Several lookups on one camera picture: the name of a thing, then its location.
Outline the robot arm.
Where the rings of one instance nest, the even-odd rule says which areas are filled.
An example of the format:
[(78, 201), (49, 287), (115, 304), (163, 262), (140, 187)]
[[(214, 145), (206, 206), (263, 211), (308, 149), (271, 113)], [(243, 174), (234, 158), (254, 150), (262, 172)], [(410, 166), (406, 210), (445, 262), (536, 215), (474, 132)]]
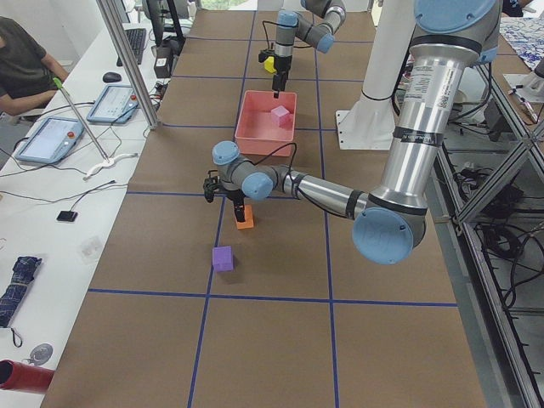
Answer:
[(424, 237), (428, 205), (423, 192), (464, 70), (496, 56), (502, 5), (498, 1), (418, 1), (410, 51), (411, 83), (392, 134), (381, 183), (354, 190), (288, 165), (259, 166), (236, 143), (212, 149), (218, 175), (205, 181), (205, 197), (224, 192), (244, 218), (244, 200), (262, 200), (275, 190), (304, 199), (353, 221), (353, 242), (366, 258), (396, 264)]
[(285, 91), (289, 72), (292, 66), (292, 54), (295, 40), (301, 40), (310, 48), (326, 54), (335, 42), (334, 34), (346, 20), (346, 9), (343, 1), (301, 1), (304, 9), (322, 18), (319, 24), (306, 20), (299, 12), (280, 10), (276, 21), (263, 22), (275, 26), (275, 42), (270, 43), (265, 34), (267, 48), (259, 52), (258, 62), (263, 64), (272, 57), (275, 74), (273, 75), (273, 97), (278, 99)]

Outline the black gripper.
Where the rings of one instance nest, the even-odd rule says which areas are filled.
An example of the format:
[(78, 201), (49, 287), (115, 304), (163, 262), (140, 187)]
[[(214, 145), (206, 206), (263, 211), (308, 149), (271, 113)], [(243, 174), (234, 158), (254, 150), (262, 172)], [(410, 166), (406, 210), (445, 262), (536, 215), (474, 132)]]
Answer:
[(237, 223), (244, 223), (246, 221), (245, 205), (244, 205), (244, 193), (241, 190), (227, 190), (219, 179), (218, 170), (208, 170), (207, 177), (203, 182), (204, 197), (208, 203), (212, 203), (215, 195), (225, 195), (229, 200), (233, 202), (235, 219)]
[(281, 92), (285, 91), (286, 73), (291, 69), (291, 50), (272, 50), (262, 49), (258, 54), (258, 62), (264, 64), (264, 61), (273, 56), (275, 58), (276, 73), (273, 76), (272, 89), (273, 97), (278, 99)]

